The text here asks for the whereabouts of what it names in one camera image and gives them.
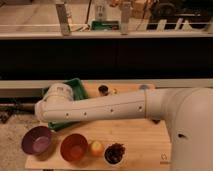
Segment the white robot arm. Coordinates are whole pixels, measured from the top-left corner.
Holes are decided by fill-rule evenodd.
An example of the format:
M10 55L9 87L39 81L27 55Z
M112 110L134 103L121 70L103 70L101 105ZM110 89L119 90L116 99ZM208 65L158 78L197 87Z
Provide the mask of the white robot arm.
M213 171L213 88L138 89L74 101L68 85L55 83L36 103L35 115L42 122L163 120L170 171Z

